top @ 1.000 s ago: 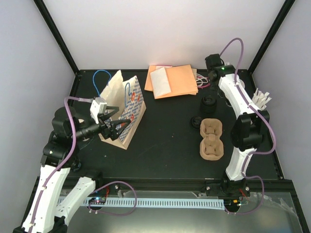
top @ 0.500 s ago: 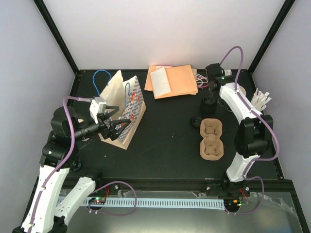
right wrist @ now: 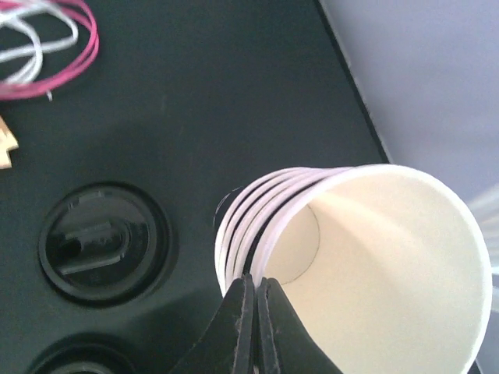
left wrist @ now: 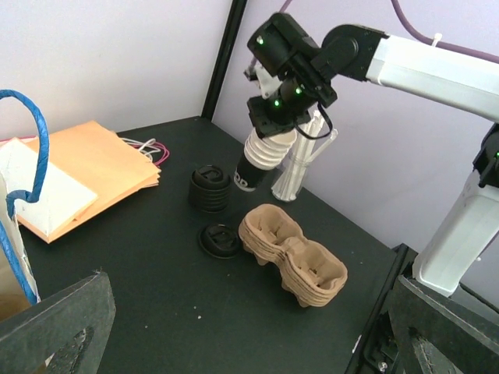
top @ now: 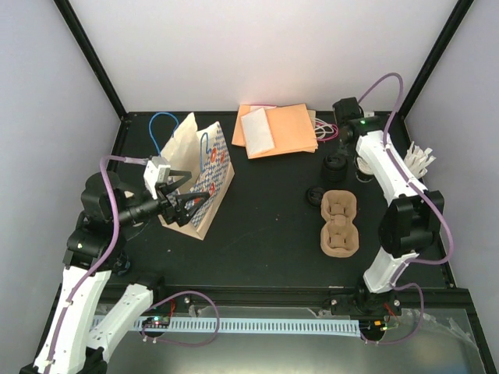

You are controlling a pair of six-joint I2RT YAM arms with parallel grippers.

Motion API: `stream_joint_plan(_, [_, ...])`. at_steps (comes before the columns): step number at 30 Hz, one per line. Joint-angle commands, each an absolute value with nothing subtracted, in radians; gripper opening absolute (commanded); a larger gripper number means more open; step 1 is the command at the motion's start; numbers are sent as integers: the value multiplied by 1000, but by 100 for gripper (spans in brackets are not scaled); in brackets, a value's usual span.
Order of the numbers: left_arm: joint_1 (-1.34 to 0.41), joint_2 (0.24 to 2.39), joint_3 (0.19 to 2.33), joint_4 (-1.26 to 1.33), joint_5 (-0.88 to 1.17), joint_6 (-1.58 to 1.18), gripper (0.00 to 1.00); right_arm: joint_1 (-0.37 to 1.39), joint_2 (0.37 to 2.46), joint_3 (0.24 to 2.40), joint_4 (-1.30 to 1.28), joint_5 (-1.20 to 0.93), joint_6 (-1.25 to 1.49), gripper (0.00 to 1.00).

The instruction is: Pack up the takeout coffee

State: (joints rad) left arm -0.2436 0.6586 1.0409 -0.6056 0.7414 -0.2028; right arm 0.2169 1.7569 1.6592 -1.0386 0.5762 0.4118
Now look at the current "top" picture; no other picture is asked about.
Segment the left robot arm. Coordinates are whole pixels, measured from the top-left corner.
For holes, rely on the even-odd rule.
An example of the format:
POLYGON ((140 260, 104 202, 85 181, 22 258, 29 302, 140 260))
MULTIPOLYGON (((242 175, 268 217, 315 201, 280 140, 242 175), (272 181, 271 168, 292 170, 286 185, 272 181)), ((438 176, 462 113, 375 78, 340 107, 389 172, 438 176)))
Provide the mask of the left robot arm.
POLYGON ((168 223, 188 224, 209 198, 208 192, 176 194, 189 180, 188 171, 174 171, 175 182, 153 177, 152 191, 126 195, 114 172, 87 179, 81 195, 83 211, 67 241, 62 286, 50 328, 34 362, 21 373, 104 373, 126 331, 145 312, 162 309, 175 299, 162 276, 138 277, 97 325, 92 322, 105 285, 112 275, 129 269, 122 229, 154 216, 168 223))

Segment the brown cardboard cup carrier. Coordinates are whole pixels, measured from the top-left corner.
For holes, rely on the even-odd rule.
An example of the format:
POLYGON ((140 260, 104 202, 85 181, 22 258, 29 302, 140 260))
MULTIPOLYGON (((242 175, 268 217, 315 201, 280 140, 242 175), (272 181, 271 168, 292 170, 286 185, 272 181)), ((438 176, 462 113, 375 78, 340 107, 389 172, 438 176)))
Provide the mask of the brown cardboard cup carrier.
POLYGON ((346 190, 329 190, 321 200, 320 213, 325 225, 320 231, 323 253, 335 258, 349 258, 359 249, 359 232, 353 221, 357 199, 346 190))

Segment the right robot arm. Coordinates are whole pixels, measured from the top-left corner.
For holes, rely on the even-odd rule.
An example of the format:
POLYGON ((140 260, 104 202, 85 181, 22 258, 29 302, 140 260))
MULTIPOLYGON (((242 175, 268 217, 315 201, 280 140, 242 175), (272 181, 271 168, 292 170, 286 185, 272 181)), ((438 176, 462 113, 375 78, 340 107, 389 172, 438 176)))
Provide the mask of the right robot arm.
POLYGON ((444 197, 414 176, 380 119, 366 117, 356 98, 343 98, 332 110, 341 143, 354 147, 359 172, 377 180, 388 205, 378 228, 380 249, 354 295, 356 308, 373 315, 393 299, 408 265, 438 239, 444 197))

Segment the single black cup lid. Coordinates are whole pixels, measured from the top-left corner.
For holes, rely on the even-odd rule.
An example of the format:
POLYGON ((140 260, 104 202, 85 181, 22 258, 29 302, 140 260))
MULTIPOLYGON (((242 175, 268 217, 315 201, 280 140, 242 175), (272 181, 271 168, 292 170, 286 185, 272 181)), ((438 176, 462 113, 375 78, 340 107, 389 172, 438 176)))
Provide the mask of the single black cup lid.
POLYGON ((318 207, 321 205, 325 190, 319 186, 312 186, 306 190, 305 198, 309 205, 318 207))

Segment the blue checkered paper bag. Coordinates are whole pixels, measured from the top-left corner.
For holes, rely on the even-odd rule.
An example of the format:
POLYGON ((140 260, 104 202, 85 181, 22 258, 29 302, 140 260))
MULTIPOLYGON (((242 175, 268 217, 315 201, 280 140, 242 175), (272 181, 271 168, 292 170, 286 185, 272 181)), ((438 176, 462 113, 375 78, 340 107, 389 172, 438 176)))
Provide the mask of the blue checkered paper bag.
POLYGON ((175 126, 170 140, 157 148, 157 152, 156 156, 168 160, 171 169, 190 171, 192 178, 181 187, 168 186, 167 182, 156 184, 156 192, 166 194, 172 203, 176 194, 209 192, 211 195, 190 222, 183 226, 166 224, 159 214, 161 225, 203 240, 235 174, 221 124, 215 122, 198 129, 195 114, 190 113, 175 126))

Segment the stack of paper cups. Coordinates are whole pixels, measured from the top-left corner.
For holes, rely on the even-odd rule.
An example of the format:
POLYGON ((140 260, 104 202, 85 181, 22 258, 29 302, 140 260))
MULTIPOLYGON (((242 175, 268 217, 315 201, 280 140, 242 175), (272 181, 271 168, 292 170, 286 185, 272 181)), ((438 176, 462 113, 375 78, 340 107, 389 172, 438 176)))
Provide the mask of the stack of paper cups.
POLYGON ((356 166, 356 178, 358 181, 368 183, 374 178, 373 171, 361 157, 354 157, 354 165, 356 166))

